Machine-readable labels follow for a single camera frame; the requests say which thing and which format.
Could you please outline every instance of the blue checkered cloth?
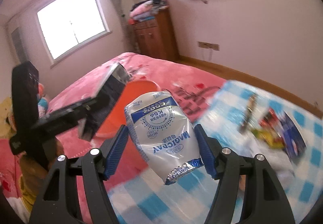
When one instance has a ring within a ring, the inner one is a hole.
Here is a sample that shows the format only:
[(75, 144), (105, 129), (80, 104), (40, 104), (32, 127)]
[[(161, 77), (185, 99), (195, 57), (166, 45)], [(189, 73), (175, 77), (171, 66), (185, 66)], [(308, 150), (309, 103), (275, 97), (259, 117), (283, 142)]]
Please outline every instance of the blue checkered cloth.
[[(298, 165), (293, 165), (295, 178), (286, 194), (296, 223), (309, 212), (322, 191), (322, 120), (306, 110), (264, 90), (238, 82), (227, 81), (213, 97), (210, 108), (197, 121), (213, 110), (218, 113), (218, 125), (211, 137), (221, 134), (221, 125), (233, 128), (243, 118), (248, 98), (257, 93), (257, 111), (264, 113), (271, 106), (277, 114), (287, 111), (302, 127), (307, 149)], [(175, 184), (165, 186), (163, 181), (148, 169), (136, 178), (114, 187), (109, 198), (121, 224), (138, 223), (204, 223), (212, 204), (218, 181), (206, 174), (204, 167), (194, 170)], [(238, 196), (232, 223), (240, 219), (243, 200)]]

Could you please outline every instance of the foil seal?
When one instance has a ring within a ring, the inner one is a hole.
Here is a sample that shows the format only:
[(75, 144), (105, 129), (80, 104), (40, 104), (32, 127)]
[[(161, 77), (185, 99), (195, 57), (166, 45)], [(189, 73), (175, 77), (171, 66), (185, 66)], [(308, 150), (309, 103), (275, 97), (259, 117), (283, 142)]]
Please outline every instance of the foil seal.
[(175, 183), (179, 178), (183, 177), (185, 174), (203, 166), (202, 160), (200, 158), (195, 158), (184, 164), (174, 168), (167, 176), (165, 185), (170, 185)]

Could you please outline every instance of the wooden dresser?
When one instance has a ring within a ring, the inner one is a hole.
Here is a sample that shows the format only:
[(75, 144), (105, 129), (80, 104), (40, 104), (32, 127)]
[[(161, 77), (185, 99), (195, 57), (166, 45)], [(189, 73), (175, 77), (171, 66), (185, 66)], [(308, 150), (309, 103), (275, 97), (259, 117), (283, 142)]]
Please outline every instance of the wooden dresser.
[(168, 9), (159, 11), (154, 19), (134, 24), (133, 28), (141, 54), (173, 62), (179, 58)]

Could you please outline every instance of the stacked blankets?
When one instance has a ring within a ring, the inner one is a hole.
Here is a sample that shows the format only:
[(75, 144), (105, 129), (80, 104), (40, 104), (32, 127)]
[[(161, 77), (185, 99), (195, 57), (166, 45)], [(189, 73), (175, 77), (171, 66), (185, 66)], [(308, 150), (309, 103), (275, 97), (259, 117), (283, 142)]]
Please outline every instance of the stacked blankets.
[(146, 0), (132, 6), (130, 18), (135, 21), (145, 21), (154, 18), (159, 10), (168, 8), (167, 0)]

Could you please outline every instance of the white plastic pouch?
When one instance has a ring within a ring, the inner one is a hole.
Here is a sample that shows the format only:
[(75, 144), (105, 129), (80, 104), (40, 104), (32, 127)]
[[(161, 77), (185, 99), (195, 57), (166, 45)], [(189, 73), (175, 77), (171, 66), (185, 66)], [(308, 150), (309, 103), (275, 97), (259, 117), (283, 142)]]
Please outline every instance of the white plastic pouch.
[(125, 107), (130, 138), (165, 185), (203, 163), (191, 122), (169, 92), (149, 92)]

